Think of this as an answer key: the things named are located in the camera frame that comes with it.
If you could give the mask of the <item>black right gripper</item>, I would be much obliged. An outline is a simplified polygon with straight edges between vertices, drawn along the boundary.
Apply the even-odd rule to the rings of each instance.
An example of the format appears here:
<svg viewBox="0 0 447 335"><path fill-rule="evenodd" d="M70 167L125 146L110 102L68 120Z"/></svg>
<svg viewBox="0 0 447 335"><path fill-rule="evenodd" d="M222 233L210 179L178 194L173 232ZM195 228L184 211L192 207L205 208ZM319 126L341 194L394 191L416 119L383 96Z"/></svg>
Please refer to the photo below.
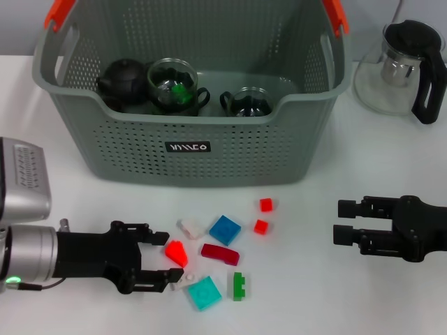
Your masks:
<svg viewBox="0 0 447 335"><path fill-rule="evenodd" d="M400 257L408 262L422 262L429 253L446 251L446 208L426 204L420 198L365 196L338 201L339 218L392 219L393 230L402 240ZM383 230L354 229L348 225L333 226L333 244L358 245L362 255L394 255L395 235Z"/></svg>

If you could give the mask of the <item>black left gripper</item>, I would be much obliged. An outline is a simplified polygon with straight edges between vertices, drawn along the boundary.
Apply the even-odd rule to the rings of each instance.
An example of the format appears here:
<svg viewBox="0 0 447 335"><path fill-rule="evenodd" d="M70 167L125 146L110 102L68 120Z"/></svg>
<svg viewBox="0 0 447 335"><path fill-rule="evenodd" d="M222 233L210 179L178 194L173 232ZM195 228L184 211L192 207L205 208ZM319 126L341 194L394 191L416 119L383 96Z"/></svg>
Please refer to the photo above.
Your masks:
<svg viewBox="0 0 447 335"><path fill-rule="evenodd" d="M177 283L183 268L141 271L138 243L166 244L168 232L155 232L147 223L113 221L105 233L57 233L57 278L104 278L122 294L163 292Z"/></svg>

